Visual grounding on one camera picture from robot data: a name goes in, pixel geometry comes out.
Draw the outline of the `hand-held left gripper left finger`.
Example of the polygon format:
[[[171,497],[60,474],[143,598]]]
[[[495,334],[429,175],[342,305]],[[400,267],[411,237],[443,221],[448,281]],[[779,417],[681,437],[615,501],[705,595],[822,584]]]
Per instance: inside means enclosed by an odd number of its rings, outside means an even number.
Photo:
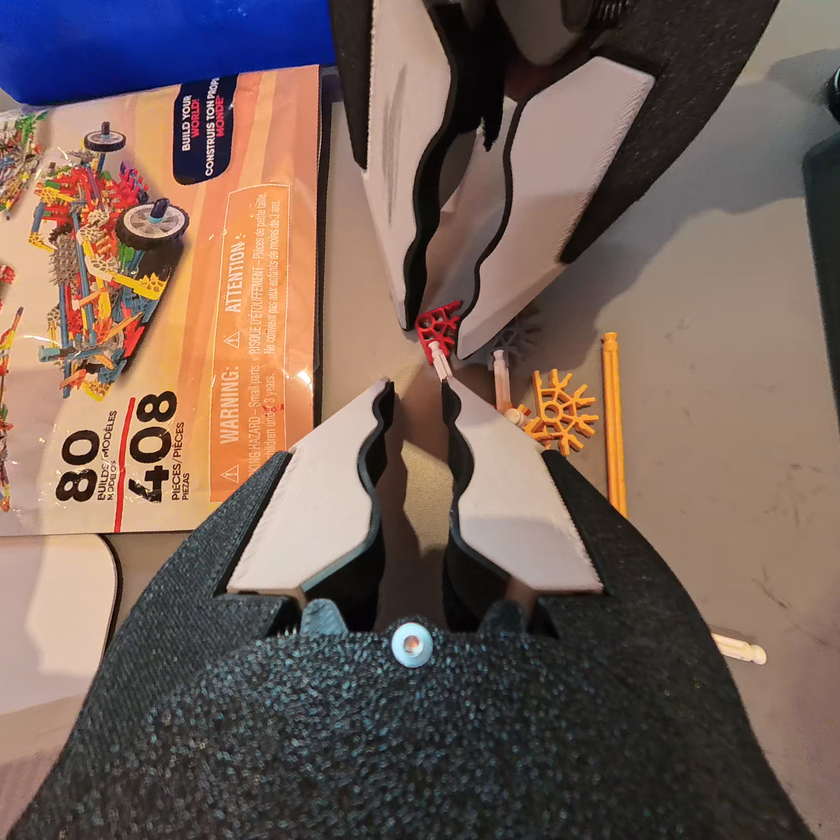
[[[227,584],[229,592],[314,596],[353,561],[375,555],[395,388],[378,380],[294,444]]]

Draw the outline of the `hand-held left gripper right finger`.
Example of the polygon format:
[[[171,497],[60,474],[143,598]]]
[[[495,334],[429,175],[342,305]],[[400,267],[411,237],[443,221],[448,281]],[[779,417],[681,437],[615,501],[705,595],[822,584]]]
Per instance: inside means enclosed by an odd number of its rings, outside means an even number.
[[[537,595],[601,594],[602,581],[546,464],[553,451],[458,380],[442,384],[442,407],[455,546]]]

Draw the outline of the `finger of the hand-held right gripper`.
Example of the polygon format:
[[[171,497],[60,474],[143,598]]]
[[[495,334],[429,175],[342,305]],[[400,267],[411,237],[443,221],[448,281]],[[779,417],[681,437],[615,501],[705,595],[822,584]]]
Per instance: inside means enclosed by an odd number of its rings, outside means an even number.
[[[461,2],[374,1],[364,189],[402,329],[424,301],[442,206]]]
[[[476,264],[460,359],[561,273],[561,254],[654,84],[647,72],[597,56],[517,105],[502,154],[505,205]]]

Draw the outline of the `yellow half-round connector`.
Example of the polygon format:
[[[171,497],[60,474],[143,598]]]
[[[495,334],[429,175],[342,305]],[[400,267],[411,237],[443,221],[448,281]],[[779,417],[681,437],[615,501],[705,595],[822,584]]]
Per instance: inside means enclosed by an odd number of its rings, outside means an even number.
[[[584,438],[595,434],[598,416],[589,413],[595,398],[586,395],[587,386],[571,389],[572,374],[552,369],[532,374],[535,414],[524,431],[545,449],[556,449],[562,456],[582,451]]]

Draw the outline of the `long yellow toy rod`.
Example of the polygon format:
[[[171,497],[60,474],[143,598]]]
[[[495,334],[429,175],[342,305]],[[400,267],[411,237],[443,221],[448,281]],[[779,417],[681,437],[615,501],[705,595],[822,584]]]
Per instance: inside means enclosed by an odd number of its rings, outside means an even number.
[[[602,384],[605,410],[605,463],[607,496],[612,506],[627,517],[627,491],[623,441],[621,377],[615,332],[602,336]]]

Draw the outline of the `grey snowflake connector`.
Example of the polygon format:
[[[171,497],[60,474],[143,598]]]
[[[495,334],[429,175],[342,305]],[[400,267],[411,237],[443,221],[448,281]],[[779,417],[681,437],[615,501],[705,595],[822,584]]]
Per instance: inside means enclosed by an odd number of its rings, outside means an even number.
[[[541,316],[538,307],[530,304],[488,342],[486,364],[492,369],[495,353],[503,351],[510,366],[527,361],[535,351],[541,333]]]

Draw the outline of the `red corner connector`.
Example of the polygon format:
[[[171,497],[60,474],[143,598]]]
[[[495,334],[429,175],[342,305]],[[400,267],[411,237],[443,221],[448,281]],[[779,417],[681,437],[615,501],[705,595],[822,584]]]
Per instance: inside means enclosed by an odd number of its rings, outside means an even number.
[[[434,365],[431,343],[437,342],[446,358],[454,349],[462,306],[462,300],[451,301],[417,316],[416,333],[430,366]]]

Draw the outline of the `colourful construction toy bag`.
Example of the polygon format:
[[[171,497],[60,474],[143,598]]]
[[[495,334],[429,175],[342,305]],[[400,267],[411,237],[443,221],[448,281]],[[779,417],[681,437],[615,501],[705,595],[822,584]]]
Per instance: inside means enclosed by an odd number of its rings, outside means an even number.
[[[2,113],[2,537],[194,529],[312,430],[320,70]]]

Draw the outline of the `blue plastic bin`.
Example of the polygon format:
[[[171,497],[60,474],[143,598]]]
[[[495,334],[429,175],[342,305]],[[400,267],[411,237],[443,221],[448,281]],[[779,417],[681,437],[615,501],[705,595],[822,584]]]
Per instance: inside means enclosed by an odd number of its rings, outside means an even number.
[[[322,1],[1,2],[1,88],[34,106],[334,59]]]

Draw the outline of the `short white toy rod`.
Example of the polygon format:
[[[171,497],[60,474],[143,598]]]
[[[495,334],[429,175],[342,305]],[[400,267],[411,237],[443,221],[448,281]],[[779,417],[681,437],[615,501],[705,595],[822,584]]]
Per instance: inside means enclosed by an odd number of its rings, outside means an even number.
[[[720,633],[712,632],[710,635],[724,657],[759,666],[767,664],[766,651],[758,644]]]

